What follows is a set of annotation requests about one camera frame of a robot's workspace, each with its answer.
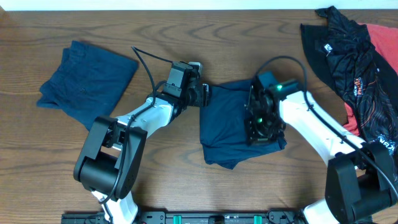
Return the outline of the dark navy shorts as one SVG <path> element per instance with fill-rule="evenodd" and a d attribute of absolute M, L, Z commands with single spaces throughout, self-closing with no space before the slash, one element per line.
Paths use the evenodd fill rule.
<path fill-rule="evenodd" d="M 250 80 L 210 86 L 209 104 L 200 109 L 200 143 L 207 164 L 234 169 L 239 162 L 281 151 L 284 137 L 265 145 L 249 145 L 244 127 Z"/>

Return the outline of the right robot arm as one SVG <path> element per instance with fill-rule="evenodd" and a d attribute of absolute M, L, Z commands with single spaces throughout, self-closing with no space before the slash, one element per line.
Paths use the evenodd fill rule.
<path fill-rule="evenodd" d="M 324 198 L 303 208 L 296 223 L 370 223 L 373 214 L 397 205 L 388 149 L 347 132 L 297 80 L 279 83 L 271 73 L 255 75 L 246 109 L 249 144 L 277 142 L 290 125 L 327 167 Z"/>

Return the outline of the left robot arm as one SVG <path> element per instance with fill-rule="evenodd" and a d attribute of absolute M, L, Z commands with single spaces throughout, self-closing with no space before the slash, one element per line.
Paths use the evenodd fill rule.
<path fill-rule="evenodd" d="M 199 62 L 172 62 L 162 91 L 154 91 L 134 111 L 95 119 L 73 170 L 73 178 L 101 204 L 102 215 L 89 215 L 84 223 L 133 223 L 138 214 L 131 189 L 146 140 L 170 124 L 189 106 L 208 104 L 209 86 L 202 84 Z"/>

